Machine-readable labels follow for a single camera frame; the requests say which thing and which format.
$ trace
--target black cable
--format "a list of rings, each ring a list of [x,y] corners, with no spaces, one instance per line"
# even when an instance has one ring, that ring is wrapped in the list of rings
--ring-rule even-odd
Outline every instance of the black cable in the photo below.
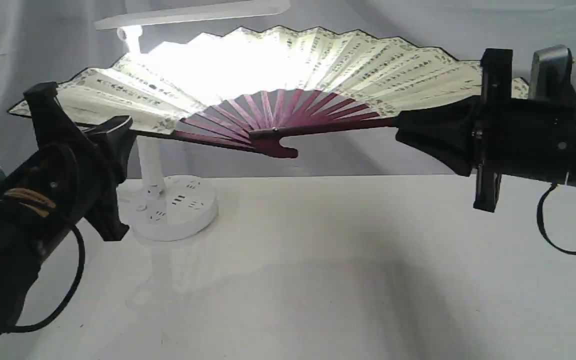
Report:
[[[557,189],[557,186],[557,184],[551,184],[550,188],[539,199],[539,203],[537,205],[537,227],[539,228],[539,232],[541,233],[542,237],[546,240],[546,242],[548,242],[548,244],[550,244],[550,246],[564,254],[576,255],[576,251],[566,250],[554,244],[550,237],[548,237],[548,234],[546,233],[546,226],[544,226],[544,202],[546,202],[546,198],[548,198],[551,192]]]
[[[73,299],[73,296],[75,295],[75,292],[77,292],[77,288],[79,287],[80,282],[82,282],[84,266],[86,264],[86,246],[84,244],[84,238],[82,236],[82,233],[77,228],[77,225],[72,223],[70,219],[68,219],[66,215],[64,215],[61,211],[53,207],[49,207],[44,203],[36,202],[27,198],[18,198],[5,195],[2,198],[0,198],[0,201],[9,201],[18,204],[30,205],[32,207],[39,208],[46,212],[50,212],[50,214],[55,214],[73,232],[75,238],[77,239],[78,261],[77,261],[77,271],[75,272],[75,278],[72,281],[72,285],[70,285],[70,289],[68,289],[68,292],[66,292],[66,296],[63,297],[62,301],[59,303],[57,308],[50,315],[48,315],[48,317],[33,325],[22,325],[22,326],[8,325],[5,326],[4,328],[5,333],[31,333],[33,331],[41,330],[46,326],[50,325],[51,322],[55,321],[55,319],[59,317],[59,315],[64,311],[64,309],[66,309],[68,303],[70,303],[70,301]]]

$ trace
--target white cloth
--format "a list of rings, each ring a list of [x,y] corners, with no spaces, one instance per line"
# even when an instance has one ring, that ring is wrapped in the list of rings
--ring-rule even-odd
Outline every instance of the white cloth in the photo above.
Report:
[[[126,7],[141,11],[210,1],[54,0],[38,5],[0,0],[0,164],[11,171],[35,148],[30,121],[5,114],[23,90],[37,82],[68,80],[87,66],[107,67],[121,55],[122,44],[114,31],[94,30],[95,20],[123,14]],[[226,34],[239,26],[265,30],[274,25],[400,35],[419,46],[441,46],[459,59],[479,59],[485,48],[512,48],[516,74],[526,78],[535,50],[566,44],[576,60],[573,0],[292,0],[291,9],[276,16],[146,27],[142,49],[149,51],[162,41],[183,43],[201,32]],[[204,177],[450,173],[434,158],[397,143],[395,133],[395,129],[370,129],[286,139],[301,151],[297,159],[162,141],[164,173]],[[135,153],[129,174],[140,175]]]

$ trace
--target white table surface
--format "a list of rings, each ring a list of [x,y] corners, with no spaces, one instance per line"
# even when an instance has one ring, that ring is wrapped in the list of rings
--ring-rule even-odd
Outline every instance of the white table surface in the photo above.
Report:
[[[220,214],[191,239],[103,243],[82,221],[71,305],[0,337],[0,360],[576,359],[576,256],[535,225],[547,184],[504,178],[489,214],[454,175],[210,181]],[[576,189],[549,198],[546,221],[576,248]],[[69,235],[21,324],[54,309],[76,260]]]

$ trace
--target folding fan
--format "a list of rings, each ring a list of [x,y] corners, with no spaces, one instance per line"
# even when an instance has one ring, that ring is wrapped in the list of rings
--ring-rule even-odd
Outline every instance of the folding fan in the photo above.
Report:
[[[454,103],[481,91],[478,61],[438,47],[354,30],[238,28],[128,53],[59,86],[66,114],[82,126],[130,115],[140,135],[297,157],[286,136],[393,125],[403,110]],[[514,79],[512,95],[528,84]],[[10,114],[30,116],[20,102]]]

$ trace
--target white desk lamp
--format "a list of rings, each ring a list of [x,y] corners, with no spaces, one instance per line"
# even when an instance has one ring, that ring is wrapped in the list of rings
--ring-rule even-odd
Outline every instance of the white desk lamp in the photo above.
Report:
[[[247,0],[121,14],[99,20],[94,26],[98,30],[116,28],[128,52],[141,53],[143,25],[268,16],[289,8],[290,0]],[[218,205],[210,183],[190,175],[164,178],[156,138],[138,136],[137,147],[143,191],[131,203],[130,227],[147,239],[169,242],[190,237],[212,223]]]

